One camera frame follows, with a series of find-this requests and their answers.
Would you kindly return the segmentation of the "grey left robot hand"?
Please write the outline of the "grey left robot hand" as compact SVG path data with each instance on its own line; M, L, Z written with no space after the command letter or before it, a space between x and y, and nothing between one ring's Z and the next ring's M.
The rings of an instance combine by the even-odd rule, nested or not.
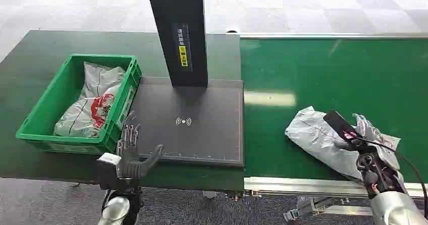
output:
M136 118L137 116L134 115L134 111L131 110L124 119L121 137L117 143L116 153L122 158L119 163L119 171L122 178L143 178L155 167L163 154L164 146L159 144L154 148L150 157L144 161L140 160L137 145L140 125L129 123Z

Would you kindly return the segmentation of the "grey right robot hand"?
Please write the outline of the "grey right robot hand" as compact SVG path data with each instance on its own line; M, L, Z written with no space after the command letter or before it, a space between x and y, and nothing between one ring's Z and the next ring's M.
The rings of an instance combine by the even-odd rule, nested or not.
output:
M353 127L335 110L329 111L323 120L340 137L335 146L342 150L356 151L355 167L362 175L368 197L384 192L407 193L395 150L387 146L382 133L363 115L354 114L357 126Z

